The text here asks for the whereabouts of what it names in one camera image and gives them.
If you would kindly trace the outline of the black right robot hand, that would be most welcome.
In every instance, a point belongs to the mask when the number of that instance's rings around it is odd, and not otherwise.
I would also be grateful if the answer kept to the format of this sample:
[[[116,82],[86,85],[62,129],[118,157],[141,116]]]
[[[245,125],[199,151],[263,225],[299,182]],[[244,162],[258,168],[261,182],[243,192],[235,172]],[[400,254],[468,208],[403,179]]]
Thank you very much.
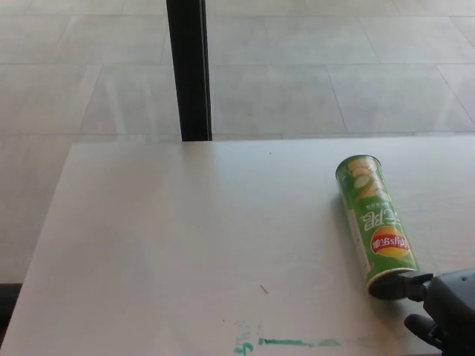
[[[474,354],[474,270],[433,275],[392,271],[368,288],[380,300],[421,302],[427,316],[410,314],[404,326],[442,355]]]

